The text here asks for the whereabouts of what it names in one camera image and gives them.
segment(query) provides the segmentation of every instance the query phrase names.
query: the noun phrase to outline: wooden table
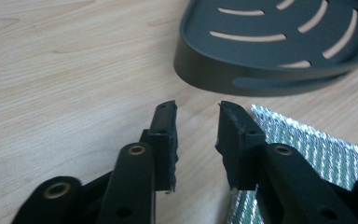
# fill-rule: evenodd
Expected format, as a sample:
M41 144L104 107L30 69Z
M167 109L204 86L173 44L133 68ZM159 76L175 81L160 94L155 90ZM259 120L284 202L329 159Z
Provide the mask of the wooden table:
M157 223L223 223L229 189L214 149L218 103L259 104L358 145L358 69L318 91L240 97L196 89L172 67L188 1L0 0L0 223L57 175L113 169L155 106L176 100L176 192Z

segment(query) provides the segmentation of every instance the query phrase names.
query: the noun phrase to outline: tabletop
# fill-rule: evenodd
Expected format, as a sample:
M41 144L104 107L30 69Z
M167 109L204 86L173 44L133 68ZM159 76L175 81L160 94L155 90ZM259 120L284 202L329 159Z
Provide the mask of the tabletop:
M173 69L188 1L0 0L0 223L42 182L83 184L114 168L155 107L175 100L176 192L157 194L157 223L224 223L230 199L214 149L218 103L262 105L358 146L358 69L317 91L231 96Z

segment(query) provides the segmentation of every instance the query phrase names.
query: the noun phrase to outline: glittery silver fabric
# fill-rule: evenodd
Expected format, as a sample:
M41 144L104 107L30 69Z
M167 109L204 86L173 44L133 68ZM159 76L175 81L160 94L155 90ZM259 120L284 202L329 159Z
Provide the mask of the glittery silver fabric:
M323 179L351 189L358 179L358 146L259 105L252 105L252 112L268 143L297 148ZM229 224L263 223L255 193L251 191L234 193L229 212Z

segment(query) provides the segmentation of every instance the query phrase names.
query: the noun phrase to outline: black soap dish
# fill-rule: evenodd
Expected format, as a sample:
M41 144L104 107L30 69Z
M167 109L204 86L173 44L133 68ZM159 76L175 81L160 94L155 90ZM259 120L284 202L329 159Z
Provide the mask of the black soap dish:
M358 0L192 0L174 68L234 95L312 91L358 67Z

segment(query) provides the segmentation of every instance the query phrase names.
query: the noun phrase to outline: screw hole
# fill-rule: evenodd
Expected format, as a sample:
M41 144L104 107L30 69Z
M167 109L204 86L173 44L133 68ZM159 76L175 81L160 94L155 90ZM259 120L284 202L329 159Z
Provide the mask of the screw hole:
M290 156L293 153L291 149L286 147L276 147L275 150L283 156Z
M130 217L132 215L132 210L129 208L121 207L116 211L116 216L120 218Z
M336 213L333 210L329 209L329 208L325 208L325 207L322 208L321 215L326 217L326 218L328 218L328 219L332 219L332 220L337 219Z
M70 188L70 184L66 182L59 182L49 186L43 193L43 196L45 196L47 199L60 198L61 196L65 195Z
M141 147L141 146L130 147L130 149L129 149L129 153L134 156L140 155L144 152L146 152L146 148Z

